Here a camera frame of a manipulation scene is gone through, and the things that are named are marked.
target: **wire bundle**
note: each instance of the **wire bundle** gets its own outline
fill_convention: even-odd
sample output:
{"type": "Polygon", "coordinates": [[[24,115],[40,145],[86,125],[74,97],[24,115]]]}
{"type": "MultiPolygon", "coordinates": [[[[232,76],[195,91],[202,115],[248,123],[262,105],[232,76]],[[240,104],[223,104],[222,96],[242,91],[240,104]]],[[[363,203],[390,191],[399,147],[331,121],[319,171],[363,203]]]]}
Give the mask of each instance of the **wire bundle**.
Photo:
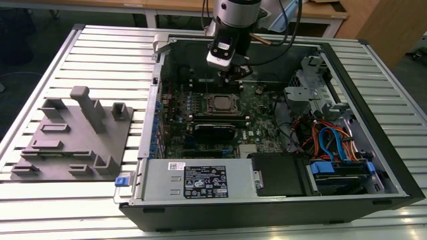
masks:
{"type": "Polygon", "coordinates": [[[311,127],[311,137],[307,139],[307,141],[303,143],[302,147],[308,143],[310,140],[314,141],[314,157],[312,159],[327,159],[331,160],[334,158],[335,161],[339,161],[338,158],[334,157],[331,152],[327,150],[327,148],[323,145],[323,133],[324,132],[332,132],[336,140],[336,148],[340,159],[350,160],[352,162],[358,161],[358,157],[355,154],[355,143],[351,139],[351,136],[348,133],[340,128],[339,126],[335,126],[332,123],[324,121],[324,120],[316,120],[311,127]],[[324,127],[319,131],[316,126],[323,125],[324,127]],[[326,155],[320,155],[320,149],[326,152],[326,155]]]}

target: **warning label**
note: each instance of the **warning label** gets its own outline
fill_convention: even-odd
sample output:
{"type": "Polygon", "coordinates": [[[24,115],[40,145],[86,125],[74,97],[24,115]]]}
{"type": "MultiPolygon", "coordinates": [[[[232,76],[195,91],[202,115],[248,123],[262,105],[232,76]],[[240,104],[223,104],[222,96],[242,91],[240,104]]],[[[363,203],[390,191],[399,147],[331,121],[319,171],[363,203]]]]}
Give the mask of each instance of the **warning label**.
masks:
{"type": "Polygon", "coordinates": [[[187,199],[228,198],[226,166],[186,166],[183,193],[187,199]]]}

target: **metal panel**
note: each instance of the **metal panel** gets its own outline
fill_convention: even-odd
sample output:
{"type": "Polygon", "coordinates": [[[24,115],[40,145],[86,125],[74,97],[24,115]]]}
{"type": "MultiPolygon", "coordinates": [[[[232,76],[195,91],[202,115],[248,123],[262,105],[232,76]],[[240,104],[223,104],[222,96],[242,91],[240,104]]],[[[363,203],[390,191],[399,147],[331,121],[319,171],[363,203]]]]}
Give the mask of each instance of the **metal panel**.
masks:
{"type": "MultiPolygon", "coordinates": [[[[43,118],[40,107],[48,96],[68,97],[74,85],[87,85],[91,94],[100,98],[106,106],[120,99],[136,109],[132,119],[128,150],[124,151],[122,174],[136,169],[138,147],[144,127],[147,91],[155,61],[148,52],[154,35],[159,32],[171,34],[200,35],[199,31],[179,31],[144,28],[86,26],[86,34],[74,35],[67,43],[76,46],[72,54],[66,54],[47,71],[47,87],[34,103],[28,117],[20,124],[14,124],[10,135],[15,135],[12,146],[7,148],[0,160],[0,224],[3,239],[266,239],[300,240],[319,239],[427,239],[427,200],[415,206],[395,211],[382,211],[351,223],[335,225],[298,225],[284,227],[255,227],[222,229],[212,231],[179,231],[171,233],[143,232],[119,211],[119,202],[126,202],[131,189],[115,188],[111,182],[58,182],[58,183],[8,183],[12,164],[19,161],[20,147],[26,147],[32,133],[43,118]]],[[[299,40],[319,42],[323,39],[299,37],[299,40]]],[[[427,194],[427,127],[426,119],[415,111],[414,103],[385,74],[378,59],[371,56],[356,40],[326,39],[342,63],[351,69],[350,76],[359,88],[364,100],[382,123],[397,151],[409,166],[409,170],[427,194]]],[[[66,104],[76,105],[71,99],[66,104]]]]}
{"type": "Polygon", "coordinates": [[[88,55],[88,54],[71,54],[67,57],[70,62],[84,62],[84,63],[124,63],[124,64],[139,64],[146,63],[155,64],[151,56],[110,56],[110,55],[88,55]]]}

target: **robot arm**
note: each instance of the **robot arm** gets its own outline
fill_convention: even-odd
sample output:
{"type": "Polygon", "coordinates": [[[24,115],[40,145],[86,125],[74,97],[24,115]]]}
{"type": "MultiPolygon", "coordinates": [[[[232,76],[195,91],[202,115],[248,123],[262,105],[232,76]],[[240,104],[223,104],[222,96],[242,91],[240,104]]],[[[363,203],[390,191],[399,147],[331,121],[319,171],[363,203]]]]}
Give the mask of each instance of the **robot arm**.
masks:
{"type": "Polygon", "coordinates": [[[211,67],[220,70],[220,75],[223,74],[227,78],[236,74],[236,78],[242,78],[252,73],[248,67],[242,68],[242,63],[232,64],[235,56],[240,58],[246,56],[251,45],[251,32],[256,27],[275,32],[283,32],[287,29],[287,19],[292,19],[299,1],[302,0],[215,1],[214,42],[206,60],[211,67]]]}

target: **cpu socket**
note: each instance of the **cpu socket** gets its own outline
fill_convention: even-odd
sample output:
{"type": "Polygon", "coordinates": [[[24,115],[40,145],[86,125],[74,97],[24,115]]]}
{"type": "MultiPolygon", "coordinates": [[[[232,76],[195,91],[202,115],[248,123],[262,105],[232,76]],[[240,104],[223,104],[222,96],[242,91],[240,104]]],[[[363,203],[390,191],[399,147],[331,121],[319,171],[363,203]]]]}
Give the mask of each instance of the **cpu socket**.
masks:
{"type": "Polygon", "coordinates": [[[210,94],[207,96],[207,114],[218,116],[240,115],[239,97],[234,94],[210,94]]]}

